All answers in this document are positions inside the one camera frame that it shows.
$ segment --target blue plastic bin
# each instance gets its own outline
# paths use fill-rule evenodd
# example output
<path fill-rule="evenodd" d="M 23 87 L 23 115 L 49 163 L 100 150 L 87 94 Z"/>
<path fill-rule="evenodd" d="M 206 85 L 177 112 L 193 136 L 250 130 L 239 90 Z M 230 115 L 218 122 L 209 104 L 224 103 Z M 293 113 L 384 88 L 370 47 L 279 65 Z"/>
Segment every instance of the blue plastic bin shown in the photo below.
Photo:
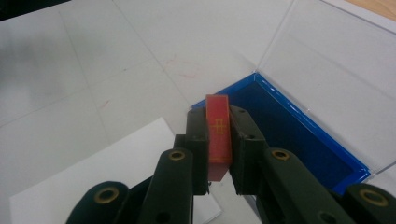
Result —
<path fill-rule="evenodd" d="M 370 175 L 368 168 L 325 133 L 264 77 L 254 73 L 219 91 L 230 105 L 246 109 L 270 147 L 296 154 L 326 188 L 343 194 Z M 202 101 L 192 108 L 205 106 Z"/>

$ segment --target wooden surface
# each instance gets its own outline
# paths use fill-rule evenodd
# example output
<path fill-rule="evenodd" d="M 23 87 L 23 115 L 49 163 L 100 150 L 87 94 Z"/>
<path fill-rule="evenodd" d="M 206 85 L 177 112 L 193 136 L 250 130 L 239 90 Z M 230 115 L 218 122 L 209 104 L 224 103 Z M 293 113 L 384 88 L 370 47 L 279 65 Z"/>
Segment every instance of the wooden surface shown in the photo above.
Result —
<path fill-rule="evenodd" d="M 396 21 L 396 0 L 346 0 L 359 7 Z"/>

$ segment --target blue container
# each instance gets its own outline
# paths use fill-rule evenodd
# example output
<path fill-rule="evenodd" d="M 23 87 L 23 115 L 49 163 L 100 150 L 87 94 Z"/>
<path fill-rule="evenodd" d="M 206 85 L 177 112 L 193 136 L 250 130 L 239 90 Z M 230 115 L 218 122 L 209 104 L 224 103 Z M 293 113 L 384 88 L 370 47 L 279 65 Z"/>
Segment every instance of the blue container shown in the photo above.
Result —
<path fill-rule="evenodd" d="M 368 168 L 325 133 L 264 77 L 254 73 L 219 91 L 230 105 L 246 109 L 270 147 L 285 148 L 328 189 L 343 194 L 346 187 L 370 175 Z M 192 108 L 205 106 L 202 101 Z"/>

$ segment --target paper sheet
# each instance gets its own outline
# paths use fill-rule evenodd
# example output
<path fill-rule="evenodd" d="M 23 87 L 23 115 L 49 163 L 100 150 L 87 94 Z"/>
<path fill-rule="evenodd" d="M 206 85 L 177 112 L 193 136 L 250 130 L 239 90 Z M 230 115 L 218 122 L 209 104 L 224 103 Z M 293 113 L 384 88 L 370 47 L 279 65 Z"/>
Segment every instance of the paper sheet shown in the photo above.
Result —
<path fill-rule="evenodd" d="M 157 119 L 110 147 L 59 174 L 10 197 L 13 224 L 65 223 L 85 192 L 111 180 L 129 188 L 154 174 L 161 153 L 172 148 L 174 135 Z M 194 224 L 207 223 L 221 209 L 211 195 L 194 198 Z"/>

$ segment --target red block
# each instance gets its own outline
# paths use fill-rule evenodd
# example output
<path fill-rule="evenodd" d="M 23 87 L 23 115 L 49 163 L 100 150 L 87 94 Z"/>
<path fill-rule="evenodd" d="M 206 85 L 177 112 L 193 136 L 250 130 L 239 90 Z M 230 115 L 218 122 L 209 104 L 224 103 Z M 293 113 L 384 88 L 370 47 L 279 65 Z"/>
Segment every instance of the red block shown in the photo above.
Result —
<path fill-rule="evenodd" d="M 206 96 L 206 120 L 209 127 L 208 177 L 210 181 L 220 181 L 233 162 L 227 95 Z"/>

